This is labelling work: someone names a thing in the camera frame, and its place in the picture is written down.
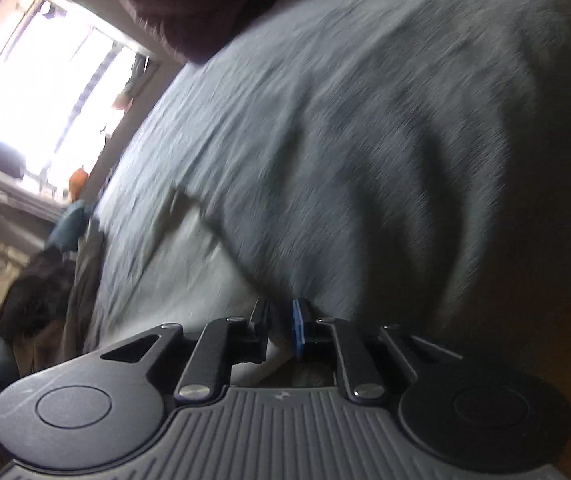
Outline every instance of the window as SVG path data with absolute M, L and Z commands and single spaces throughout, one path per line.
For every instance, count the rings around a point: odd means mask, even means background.
M 0 56 L 0 171 L 65 202 L 70 176 L 91 173 L 154 68 L 73 4 L 34 0 Z

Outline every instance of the ribbed plastic surface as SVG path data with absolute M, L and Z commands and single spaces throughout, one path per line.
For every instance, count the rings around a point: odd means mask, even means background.
M 351 404 L 335 388 L 286 391 L 230 388 L 216 404 L 180 410 L 157 443 L 128 463 L 77 477 L 87 480 L 492 478 L 439 462 L 410 444 L 388 412 Z M 2 478 L 45 480 L 51 476 L 13 465 Z M 551 466 L 496 478 L 565 480 Z

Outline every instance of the orange object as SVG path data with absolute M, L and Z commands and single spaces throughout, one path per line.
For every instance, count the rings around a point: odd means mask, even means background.
M 89 174 L 83 168 L 78 168 L 70 177 L 70 200 L 72 203 L 78 200 L 83 188 L 88 183 Z
M 134 99 L 132 99 L 127 92 L 121 92 L 117 98 L 114 100 L 114 104 L 112 108 L 114 110 L 125 110 L 126 112 L 130 111 L 132 108 L 132 104 L 134 103 Z

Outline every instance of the bed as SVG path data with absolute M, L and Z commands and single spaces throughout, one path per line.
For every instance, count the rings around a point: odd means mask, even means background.
M 183 69 L 97 214 L 87 349 L 306 297 L 536 369 L 571 303 L 571 0 L 281 0 Z

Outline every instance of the metal screw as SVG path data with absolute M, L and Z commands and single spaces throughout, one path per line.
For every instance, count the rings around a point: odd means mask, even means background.
M 355 396 L 359 397 L 359 399 L 374 400 L 379 399 L 384 396 L 384 394 L 385 388 L 380 384 L 365 383 L 359 384 L 355 388 Z
M 188 384 L 178 391 L 179 396 L 186 400 L 203 400 L 210 396 L 211 389 L 203 384 Z

